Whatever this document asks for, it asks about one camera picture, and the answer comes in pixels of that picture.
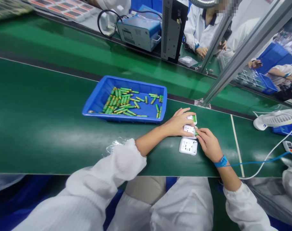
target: person's left hand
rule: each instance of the person's left hand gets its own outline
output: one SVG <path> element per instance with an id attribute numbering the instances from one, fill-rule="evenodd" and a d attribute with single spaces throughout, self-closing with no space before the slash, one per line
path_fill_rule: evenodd
<path id="1" fill-rule="evenodd" d="M 248 68 L 254 68 L 255 70 L 257 68 L 260 68 L 262 67 L 262 63 L 261 63 L 261 60 L 260 59 L 257 59 L 257 60 L 254 60 L 254 61 L 249 61 L 248 62 Z"/>
<path id="2" fill-rule="evenodd" d="M 218 49 L 219 50 L 226 50 L 226 48 L 227 48 L 226 44 L 227 44 L 227 40 L 225 40 L 225 42 L 223 42 L 223 44 L 222 44 L 222 42 L 220 42 Z"/>
<path id="3" fill-rule="evenodd" d="M 183 126 L 189 124 L 193 127 L 194 121 L 188 120 L 188 116 L 196 115 L 195 112 L 187 112 L 191 108 L 180 108 L 175 112 L 172 118 L 170 118 L 167 122 L 160 126 L 165 136 L 188 136 L 194 137 L 194 135 L 190 132 L 186 132 L 183 130 Z"/>

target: finger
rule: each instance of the finger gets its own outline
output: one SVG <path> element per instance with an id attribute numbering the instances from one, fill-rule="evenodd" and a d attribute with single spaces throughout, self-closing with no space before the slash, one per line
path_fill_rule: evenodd
<path id="1" fill-rule="evenodd" d="M 178 116 L 182 115 L 183 113 L 189 111 L 191 108 L 190 107 L 187 107 L 187 108 L 183 108 L 181 109 L 179 112 L 178 112 Z"/>
<path id="2" fill-rule="evenodd" d="M 205 143 L 207 143 L 209 141 L 210 137 L 207 136 L 206 133 L 199 131 L 198 129 L 196 131 L 197 131 L 198 135 L 204 140 Z"/>
<path id="3" fill-rule="evenodd" d="M 206 148 L 207 148 L 207 146 L 206 146 L 206 143 L 205 143 L 204 139 L 201 136 L 199 136 L 199 135 L 197 136 L 197 139 L 199 140 L 199 143 L 200 143 L 203 151 L 205 151 Z"/>
<path id="4" fill-rule="evenodd" d="M 182 136 L 186 136 L 186 137 L 194 137 L 194 135 L 190 132 L 186 132 L 186 131 L 181 131 L 181 135 Z"/>
<path id="5" fill-rule="evenodd" d="M 184 113 L 183 114 L 183 118 L 186 118 L 186 117 L 188 117 L 188 116 L 194 116 L 194 115 L 196 115 L 196 113 L 195 112 L 186 112 L 186 113 Z"/>
<path id="6" fill-rule="evenodd" d="M 175 112 L 175 114 L 173 115 L 173 117 L 176 116 L 177 113 L 178 113 L 181 109 L 182 109 L 182 108 L 178 109 L 178 111 Z"/>
<path id="7" fill-rule="evenodd" d="M 186 124 L 189 124 L 191 125 L 192 127 L 195 127 L 196 125 L 194 124 L 194 121 L 193 120 L 184 120 L 183 121 L 183 126 L 186 125 Z"/>
<path id="8" fill-rule="evenodd" d="M 202 131 L 207 134 L 207 136 L 214 136 L 213 133 L 210 131 L 209 128 L 200 128 L 199 131 Z"/>

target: workbench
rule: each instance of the workbench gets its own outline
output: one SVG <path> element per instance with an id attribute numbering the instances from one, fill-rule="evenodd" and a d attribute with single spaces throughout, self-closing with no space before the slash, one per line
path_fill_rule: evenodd
<path id="1" fill-rule="evenodd" d="M 190 51 L 182 53 L 182 50 L 181 55 L 194 55 Z M 169 93 L 189 99 L 202 98 L 215 82 L 215 79 L 183 66 L 37 15 L 0 22 L 0 56 L 44 61 L 100 76 L 143 80 L 166 86 Z M 217 64 L 211 64 L 215 72 L 219 71 Z M 211 104 L 252 115 L 252 111 L 276 110 L 279 103 L 228 85 Z"/>
<path id="2" fill-rule="evenodd" d="M 23 62 L 0 58 L 0 173 L 71 174 L 107 156 L 106 147 L 119 137 L 137 139 L 157 126 L 83 116 L 83 106 L 97 84 L 95 79 L 101 76 Z M 162 123 L 179 108 L 191 107 L 197 114 L 197 126 L 213 132 L 231 164 L 262 161 L 283 138 L 270 128 L 257 131 L 249 119 L 197 107 L 185 98 L 168 98 Z M 181 154 L 180 140 L 168 137 L 157 145 L 140 175 L 218 176 L 200 145 L 196 156 Z M 271 157 L 283 152 L 280 145 Z M 258 167 L 244 165 L 234 170 L 238 176 L 251 176 Z M 285 168 L 280 160 L 266 163 L 258 176 L 281 177 Z"/>

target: hand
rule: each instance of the hand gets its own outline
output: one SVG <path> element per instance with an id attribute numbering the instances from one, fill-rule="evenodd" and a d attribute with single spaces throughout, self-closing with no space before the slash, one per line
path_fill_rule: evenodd
<path id="1" fill-rule="evenodd" d="M 219 44 L 218 49 L 219 50 L 226 50 L 226 48 L 227 48 L 226 44 L 227 44 L 227 40 L 225 40 L 225 42 L 223 42 L 223 44 L 222 44 L 222 41 L 221 41 L 220 44 Z"/>
<path id="2" fill-rule="evenodd" d="M 206 47 L 199 47 L 196 49 L 196 53 L 199 54 L 202 59 L 205 58 L 207 52 L 208 52 L 208 48 Z"/>
<path id="3" fill-rule="evenodd" d="M 196 115 L 195 112 L 187 112 L 190 108 L 180 108 L 172 118 L 170 118 L 166 123 L 161 125 L 161 129 L 163 130 L 165 136 L 190 136 L 194 137 L 192 133 L 186 132 L 183 130 L 183 126 L 189 124 L 193 127 L 194 121 L 188 120 L 188 116 Z"/>
<path id="4" fill-rule="evenodd" d="M 214 163 L 219 162 L 223 157 L 223 153 L 217 138 L 208 128 L 197 129 L 197 133 L 197 139 L 206 156 Z"/>
<path id="5" fill-rule="evenodd" d="M 257 60 L 254 60 L 254 61 L 249 61 L 248 62 L 248 68 L 254 68 L 255 70 L 257 68 L 260 68 L 262 67 L 262 63 L 261 63 L 261 60 L 260 59 L 257 59 Z"/>

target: ventilation slot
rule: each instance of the ventilation slot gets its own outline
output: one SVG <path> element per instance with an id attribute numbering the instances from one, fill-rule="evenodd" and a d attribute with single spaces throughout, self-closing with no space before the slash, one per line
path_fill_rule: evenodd
<path id="1" fill-rule="evenodd" d="M 124 40 L 128 43 L 135 44 L 134 40 L 124 37 Z"/>
<path id="2" fill-rule="evenodd" d="M 165 7 L 165 14 L 164 14 L 164 39 L 163 39 L 163 53 L 166 53 L 167 47 L 167 35 L 168 35 L 168 20 L 169 20 L 169 8 Z"/>

